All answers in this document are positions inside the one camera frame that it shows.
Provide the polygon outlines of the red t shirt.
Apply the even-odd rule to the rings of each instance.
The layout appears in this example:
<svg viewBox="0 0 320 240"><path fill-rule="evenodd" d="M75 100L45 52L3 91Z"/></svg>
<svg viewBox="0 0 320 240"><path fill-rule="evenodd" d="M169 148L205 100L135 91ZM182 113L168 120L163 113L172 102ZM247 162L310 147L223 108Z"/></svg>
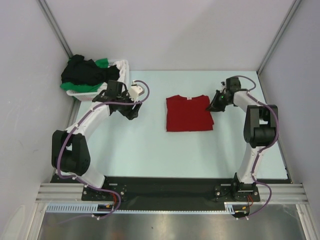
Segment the red t shirt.
<svg viewBox="0 0 320 240"><path fill-rule="evenodd" d="M205 132L214 129L214 120L207 107L207 95L184 97L174 95L166 98L167 132Z"/></svg>

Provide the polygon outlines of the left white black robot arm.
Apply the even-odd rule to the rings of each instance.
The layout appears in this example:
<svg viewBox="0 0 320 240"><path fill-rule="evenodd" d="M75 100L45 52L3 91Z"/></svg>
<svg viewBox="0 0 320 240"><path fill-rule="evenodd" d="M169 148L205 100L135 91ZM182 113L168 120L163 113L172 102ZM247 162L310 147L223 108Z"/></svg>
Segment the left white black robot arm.
<svg viewBox="0 0 320 240"><path fill-rule="evenodd" d="M72 178L93 188L100 200L110 196L111 188L104 184L105 176L91 163L87 141L96 129L112 113L119 112L128 120L138 117L143 104L140 96L150 95L149 86L135 80L130 87L123 82L110 80L106 89L96 95L88 111L79 121L65 130L56 130L52 135L51 164L62 179Z"/></svg>

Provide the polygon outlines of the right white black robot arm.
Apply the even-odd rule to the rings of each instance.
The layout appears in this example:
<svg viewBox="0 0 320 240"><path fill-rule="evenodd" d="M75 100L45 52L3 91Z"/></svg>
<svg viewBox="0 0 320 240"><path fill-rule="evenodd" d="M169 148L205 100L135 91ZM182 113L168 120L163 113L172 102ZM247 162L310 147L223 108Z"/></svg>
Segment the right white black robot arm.
<svg viewBox="0 0 320 240"><path fill-rule="evenodd" d="M240 78L252 81L249 77L236 75L221 83L208 105L208 112L224 112L233 105L245 112L243 138L246 149L239 170L235 173L236 185L230 188L231 196L242 201L249 194L247 186L257 184L257 171L264 152L279 138L278 107L265 104L251 95L251 89L242 88Z"/></svg>

